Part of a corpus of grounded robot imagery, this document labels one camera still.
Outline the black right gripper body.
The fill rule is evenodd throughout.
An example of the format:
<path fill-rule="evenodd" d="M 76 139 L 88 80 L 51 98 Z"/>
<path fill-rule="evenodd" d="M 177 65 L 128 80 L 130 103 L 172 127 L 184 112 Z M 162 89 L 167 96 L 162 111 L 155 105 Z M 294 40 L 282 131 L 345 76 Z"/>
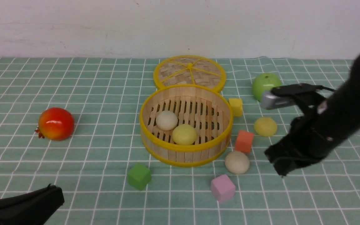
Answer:
<path fill-rule="evenodd" d="M 316 163 L 350 135 L 360 129 L 360 97 L 357 94 L 333 94 L 320 97 L 313 106 L 293 97 L 303 111 L 288 134 L 288 157 L 298 162 Z"/>

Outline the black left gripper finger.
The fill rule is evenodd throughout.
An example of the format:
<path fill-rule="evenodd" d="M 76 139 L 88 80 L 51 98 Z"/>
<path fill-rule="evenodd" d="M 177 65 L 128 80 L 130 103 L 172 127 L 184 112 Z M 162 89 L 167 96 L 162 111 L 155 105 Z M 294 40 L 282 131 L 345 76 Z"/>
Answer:
<path fill-rule="evenodd" d="M 49 184 L 45 188 L 0 199 L 0 225 L 44 225 L 65 203 L 63 190 Z"/>

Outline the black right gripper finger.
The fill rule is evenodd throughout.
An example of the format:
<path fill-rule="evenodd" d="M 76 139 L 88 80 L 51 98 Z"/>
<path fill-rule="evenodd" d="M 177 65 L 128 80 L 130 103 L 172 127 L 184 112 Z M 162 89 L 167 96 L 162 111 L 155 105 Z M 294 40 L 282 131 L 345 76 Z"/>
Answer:
<path fill-rule="evenodd" d="M 284 137 L 276 144 L 269 146 L 264 154 L 281 177 L 294 170 L 318 163 L 318 159 L 310 155 L 305 147 L 289 137 Z"/>

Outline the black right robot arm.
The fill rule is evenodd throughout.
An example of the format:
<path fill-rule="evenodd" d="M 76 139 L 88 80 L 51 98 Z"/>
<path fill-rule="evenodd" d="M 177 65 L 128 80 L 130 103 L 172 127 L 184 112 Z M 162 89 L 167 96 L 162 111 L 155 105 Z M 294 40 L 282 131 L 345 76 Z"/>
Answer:
<path fill-rule="evenodd" d="M 360 55 L 338 89 L 298 83 L 271 88 L 261 98 L 267 110 L 296 105 L 303 113 L 265 155 L 280 176 L 317 164 L 360 129 Z"/>

